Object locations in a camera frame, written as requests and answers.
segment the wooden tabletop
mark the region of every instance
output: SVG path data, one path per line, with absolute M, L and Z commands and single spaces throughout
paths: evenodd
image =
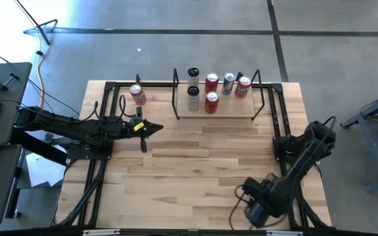
M 105 81 L 89 81 L 81 118 L 102 100 Z M 118 140 L 108 161 L 97 227 L 230 229 L 228 217 L 237 199 L 236 186 L 247 177 L 261 181 L 269 172 L 280 175 L 271 139 L 274 136 L 268 94 L 265 108 L 250 119 L 176 120 L 171 106 L 171 88 L 144 88 L 147 103 L 144 118 L 164 125 L 147 140 L 148 152 L 140 151 L 140 140 Z M 298 83 L 283 83 L 291 133 L 300 135 L 308 121 Z M 126 113 L 135 113 L 129 88 Z M 259 90 L 253 91 L 255 107 L 261 105 Z M 276 96 L 276 107 L 280 105 Z M 56 221 L 63 220 L 83 194 L 89 162 L 76 161 L 67 171 L 59 197 Z M 316 214 L 331 225 L 320 175 L 312 168 L 302 181 L 303 195 Z M 86 221 L 93 199 L 87 208 Z M 249 223 L 240 204 L 232 217 L 236 229 Z M 288 221 L 274 226 L 288 229 Z

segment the red soda can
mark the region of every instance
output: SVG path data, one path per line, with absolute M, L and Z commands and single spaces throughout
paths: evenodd
M 251 83 L 250 79 L 246 76 L 240 77 L 239 81 L 237 82 L 236 91 L 234 91 L 234 96 L 238 98 L 244 98 L 249 92 Z
M 131 96 L 137 105 L 144 105 L 147 102 L 147 97 L 139 84 L 134 84 L 129 89 L 131 91 Z
M 219 97 L 216 92 L 208 92 L 207 97 L 205 98 L 205 111 L 207 113 L 215 113 L 218 108 Z
M 205 79 L 205 93 L 217 91 L 218 75 L 216 73 L 209 73 Z

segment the can lid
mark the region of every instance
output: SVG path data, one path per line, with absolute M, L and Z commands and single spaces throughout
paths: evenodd
M 218 101 L 218 94 L 216 92 L 208 92 L 207 99 L 210 102 Z
M 234 77 L 234 74 L 233 73 L 226 73 L 224 75 L 224 79 L 227 80 L 227 81 L 233 81 L 235 80 L 236 78 Z
M 188 88 L 189 96 L 197 96 L 200 93 L 200 90 L 196 86 L 191 86 Z
M 190 68 L 188 74 L 191 77 L 197 77 L 200 74 L 200 71 L 197 68 Z
M 246 76 L 241 77 L 239 81 L 242 85 L 250 85 L 250 79 Z
M 132 94 L 137 94 L 137 93 L 139 93 L 141 90 L 142 90 L 142 88 L 141 88 L 141 85 L 139 85 L 139 84 L 134 84 L 134 85 L 132 85 L 131 88 L 130 88 L 130 91 L 131 91 Z
M 216 73 L 209 73 L 207 75 L 207 79 L 210 81 L 210 82 L 215 82 L 218 80 L 218 75 Z

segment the concrete floor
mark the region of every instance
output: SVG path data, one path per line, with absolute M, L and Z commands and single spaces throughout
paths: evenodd
M 26 1 L 38 22 L 58 26 L 122 29 L 270 30 L 266 0 Z M 378 0 L 274 0 L 280 30 L 378 31 Z M 3 22 L 1 17 L 9 18 Z M 0 55 L 33 63 L 38 41 L 21 31 L 30 23 L 16 5 L 0 0 Z M 171 79 L 172 69 L 262 71 L 264 81 L 281 81 L 272 36 L 254 35 L 49 35 L 41 71 L 49 94 L 80 110 L 89 79 Z M 289 81 L 300 82 L 309 121 L 336 115 L 343 121 L 378 97 L 378 37 L 281 37 Z M 27 105 L 38 95 L 28 87 Z M 73 115 L 48 98 L 55 112 Z M 333 225 L 378 233 L 378 181 L 374 162 L 357 127 L 336 126 L 337 146 L 322 161 L 323 183 Z M 378 125 L 371 131 L 378 137 Z M 21 219 L 0 230 L 49 225 L 59 187 L 23 191 Z

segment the aluminum can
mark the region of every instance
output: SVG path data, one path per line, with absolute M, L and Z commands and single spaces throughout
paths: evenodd
M 207 75 L 207 78 L 205 79 L 205 93 L 207 94 L 208 92 L 211 91 L 217 91 L 218 87 L 218 75 L 216 73 L 209 73 Z
M 192 86 L 198 87 L 200 85 L 200 71 L 197 68 L 190 68 L 188 75 L 188 88 Z
M 200 108 L 200 90 L 196 86 L 188 88 L 188 107 L 190 111 L 197 111 Z
M 208 92 L 205 98 L 205 111 L 210 114 L 215 113 L 218 109 L 219 100 L 220 98 L 216 92 Z
M 147 102 L 147 97 L 145 97 L 145 93 L 141 85 L 134 84 L 129 90 L 131 91 L 131 96 L 137 105 L 141 106 Z
M 236 78 L 233 73 L 226 73 L 224 75 L 224 82 L 222 83 L 222 93 L 224 95 L 230 95 L 233 89 L 233 84 Z
M 249 89 L 251 87 L 250 79 L 246 76 L 240 77 L 236 91 L 234 91 L 234 96 L 238 98 L 244 98 L 247 95 L 247 92 L 249 92 Z

